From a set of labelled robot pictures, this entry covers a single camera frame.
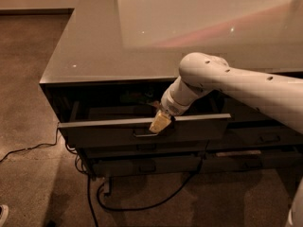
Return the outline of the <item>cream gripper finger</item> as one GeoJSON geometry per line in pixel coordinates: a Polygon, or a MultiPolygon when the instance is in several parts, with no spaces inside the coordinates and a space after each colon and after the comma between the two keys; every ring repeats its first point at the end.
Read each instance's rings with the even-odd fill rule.
{"type": "Polygon", "coordinates": [[[171,115],[159,110],[150,125],[152,133],[159,133],[171,123],[171,115]]]}

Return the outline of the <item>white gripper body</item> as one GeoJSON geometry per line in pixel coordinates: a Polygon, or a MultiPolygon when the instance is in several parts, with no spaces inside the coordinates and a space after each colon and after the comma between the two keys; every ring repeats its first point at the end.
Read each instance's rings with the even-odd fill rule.
{"type": "Polygon", "coordinates": [[[168,88],[161,98],[162,110],[172,116],[182,115],[190,106],[189,90],[168,88]]]}

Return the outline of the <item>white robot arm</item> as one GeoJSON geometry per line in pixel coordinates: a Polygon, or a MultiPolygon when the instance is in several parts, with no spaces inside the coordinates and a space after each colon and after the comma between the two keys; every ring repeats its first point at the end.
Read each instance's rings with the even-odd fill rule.
{"type": "Polygon", "coordinates": [[[232,68],[223,58],[199,52],[182,58],[179,77],[162,95],[150,131],[163,131],[174,116],[213,90],[303,133],[303,79],[232,68]]]}

